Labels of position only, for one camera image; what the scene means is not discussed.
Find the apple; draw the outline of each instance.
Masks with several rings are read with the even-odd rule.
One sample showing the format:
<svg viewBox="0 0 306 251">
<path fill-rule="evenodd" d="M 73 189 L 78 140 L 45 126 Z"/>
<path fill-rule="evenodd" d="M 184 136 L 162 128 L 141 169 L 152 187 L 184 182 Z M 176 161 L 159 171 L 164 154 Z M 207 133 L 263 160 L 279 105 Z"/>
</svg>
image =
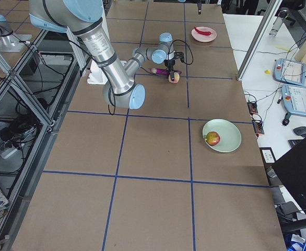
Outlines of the apple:
<svg viewBox="0 0 306 251">
<path fill-rule="evenodd" d="M 208 132 L 205 140 L 210 146 L 214 146 L 219 143 L 220 136 L 217 132 Z"/>
</svg>

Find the screen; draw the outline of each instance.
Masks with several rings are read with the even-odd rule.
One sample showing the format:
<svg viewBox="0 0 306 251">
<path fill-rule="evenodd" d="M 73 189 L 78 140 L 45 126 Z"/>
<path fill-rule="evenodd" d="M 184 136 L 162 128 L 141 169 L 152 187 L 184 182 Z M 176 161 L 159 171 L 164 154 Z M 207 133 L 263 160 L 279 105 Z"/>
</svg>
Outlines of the screen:
<svg viewBox="0 0 306 251">
<path fill-rule="evenodd" d="M 298 62 L 284 60 L 282 72 L 284 74 L 283 76 L 284 79 L 301 83 L 303 65 Z"/>
<path fill-rule="evenodd" d="M 301 209 L 306 209 L 306 138 L 277 160 L 272 168 Z"/>
<path fill-rule="evenodd" d="M 306 112 L 306 88 L 289 86 L 289 92 L 293 110 Z"/>
</svg>

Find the computer mouse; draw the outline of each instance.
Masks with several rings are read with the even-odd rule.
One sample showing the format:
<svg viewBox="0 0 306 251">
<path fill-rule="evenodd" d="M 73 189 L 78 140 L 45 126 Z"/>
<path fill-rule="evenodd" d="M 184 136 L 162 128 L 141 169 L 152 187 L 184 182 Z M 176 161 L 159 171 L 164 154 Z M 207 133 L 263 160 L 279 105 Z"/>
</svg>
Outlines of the computer mouse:
<svg viewBox="0 0 306 251">
<path fill-rule="evenodd" d="M 306 137 L 306 127 L 294 128 L 293 132 L 298 136 Z"/>
</svg>

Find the black monitor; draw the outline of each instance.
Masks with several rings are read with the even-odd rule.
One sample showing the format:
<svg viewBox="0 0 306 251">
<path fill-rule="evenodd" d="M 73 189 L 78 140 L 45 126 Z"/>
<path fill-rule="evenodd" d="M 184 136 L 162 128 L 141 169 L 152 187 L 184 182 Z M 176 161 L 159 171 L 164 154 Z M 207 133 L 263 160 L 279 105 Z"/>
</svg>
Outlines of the black monitor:
<svg viewBox="0 0 306 251">
<path fill-rule="evenodd" d="M 306 138 L 278 159 L 272 168 L 306 214 Z"/>
</svg>

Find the sticker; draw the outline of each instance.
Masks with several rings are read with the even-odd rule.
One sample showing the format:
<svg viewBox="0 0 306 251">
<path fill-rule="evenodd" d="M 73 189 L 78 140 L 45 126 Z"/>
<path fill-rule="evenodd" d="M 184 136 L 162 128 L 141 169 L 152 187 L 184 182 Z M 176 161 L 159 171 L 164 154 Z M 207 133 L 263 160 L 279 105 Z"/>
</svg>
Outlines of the sticker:
<svg viewBox="0 0 306 251">
<path fill-rule="evenodd" d="M 262 150 L 263 157 L 266 163 L 274 163 L 274 157 L 270 150 Z"/>
<path fill-rule="evenodd" d="M 93 56 L 99 56 L 106 50 L 110 49 L 110 46 L 103 34 L 99 34 L 97 38 L 91 40 L 84 40 L 84 43 Z"/>
</svg>

